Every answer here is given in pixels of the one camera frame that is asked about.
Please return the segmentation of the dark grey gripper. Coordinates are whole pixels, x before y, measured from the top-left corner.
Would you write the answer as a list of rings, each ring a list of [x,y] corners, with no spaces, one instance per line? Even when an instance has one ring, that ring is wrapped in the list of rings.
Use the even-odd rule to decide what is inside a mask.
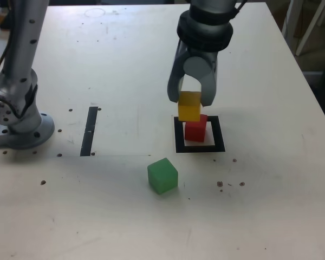
[[[201,84],[202,106],[211,106],[217,91],[217,57],[218,52],[210,53],[188,48],[183,41],[179,40],[167,84],[169,100],[178,102],[180,80],[187,74]]]

